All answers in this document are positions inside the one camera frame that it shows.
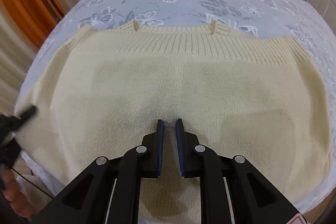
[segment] warning label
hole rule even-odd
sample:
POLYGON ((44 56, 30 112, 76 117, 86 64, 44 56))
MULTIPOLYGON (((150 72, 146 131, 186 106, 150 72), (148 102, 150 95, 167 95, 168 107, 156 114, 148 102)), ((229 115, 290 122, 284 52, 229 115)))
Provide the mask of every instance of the warning label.
POLYGON ((303 218, 302 214, 295 215, 287 224, 307 224, 305 219, 303 218))

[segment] cream sweater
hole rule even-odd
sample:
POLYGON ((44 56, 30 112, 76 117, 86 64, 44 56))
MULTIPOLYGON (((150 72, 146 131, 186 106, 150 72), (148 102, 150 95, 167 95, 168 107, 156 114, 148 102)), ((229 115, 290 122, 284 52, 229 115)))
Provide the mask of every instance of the cream sweater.
POLYGON ((16 113, 39 113, 17 138, 63 184, 96 157, 122 156, 165 121, 163 170, 143 179, 140 218, 200 223, 198 179, 180 176, 174 124, 219 155, 244 155, 290 201, 328 175, 324 83, 292 37, 260 40, 220 22, 84 27, 54 55, 16 113))

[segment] ribbed neckline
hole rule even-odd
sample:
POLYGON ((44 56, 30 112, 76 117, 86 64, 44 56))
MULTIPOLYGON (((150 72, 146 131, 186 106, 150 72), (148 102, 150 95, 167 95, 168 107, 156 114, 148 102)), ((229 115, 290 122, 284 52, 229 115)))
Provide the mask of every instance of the ribbed neckline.
POLYGON ((230 32, 230 28, 219 21, 195 27, 151 27, 132 21, 115 30, 96 31, 92 27, 85 28, 87 29, 79 31, 82 33, 80 37, 67 43, 69 48, 81 51, 85 47, 86 52, 152 55, 184 53, 262 65, 296 65, 310 58, 293 37, 230 37, 219 34, 226 30, 227 33, 230 32), (84 33, 89 34, 81 39, 84 33))
POLYGON ((120 26, 116 30, 150 32, 150 33, 199 33, 229 35, 230 27, 216 20, 210 24, 197 25, 191 27, 153 27, 140 24, 134 20, 120 26))

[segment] blue gripper pad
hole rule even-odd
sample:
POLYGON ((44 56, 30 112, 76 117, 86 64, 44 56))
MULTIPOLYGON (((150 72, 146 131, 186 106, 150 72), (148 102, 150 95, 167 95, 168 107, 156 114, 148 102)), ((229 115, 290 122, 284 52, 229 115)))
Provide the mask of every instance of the blue gripper pad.
POLYGON ((163 151, 163 137, 164 137, 164 125, 163 122, 160 124, 159 128, 160 132, 160 140, 159 140, 159 147, 157 151, 157 173, 160 176, 161 175, 161 170, 162 170, 162 151, 163 151))
POLYGON ((181 171, 181 175, 184 177, 185 175, 184 151, 183 151, 182 136, 181 136, 180 128, 178 125, 178 120, 176 121, 175 127, 176 127, 175 131, 176 131, 176 141, 177 141, 178 159, 180 163, 180 171, 181 171))

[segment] bedsheet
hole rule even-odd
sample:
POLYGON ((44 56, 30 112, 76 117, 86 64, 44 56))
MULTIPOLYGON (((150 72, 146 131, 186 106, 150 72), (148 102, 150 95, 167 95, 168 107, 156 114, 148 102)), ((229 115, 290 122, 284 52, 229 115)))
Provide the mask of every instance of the bedsheet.
MULTIPOLYGON (((325 81, 333 159, 328 179, 294 205, 302 213, 307 212, 335 188, 336 37, 317 11, 304 0, 81 0, 41 47, 21 87, 18 101, 42 75, 56 50, 80 27, 89 24, 97 30, 114 29, 132 19, 150 26, 193 26, 218 19, 260 38, 294 36, 313 56, 325 81)), ((27 155, 25 159, 31 165, 32 160, 27 155)), ((54 193, 61 190, 62 185, 53 183, 53 177, 44 174, 42 168, 35 173, 46 184, 54 185, 54 193)))

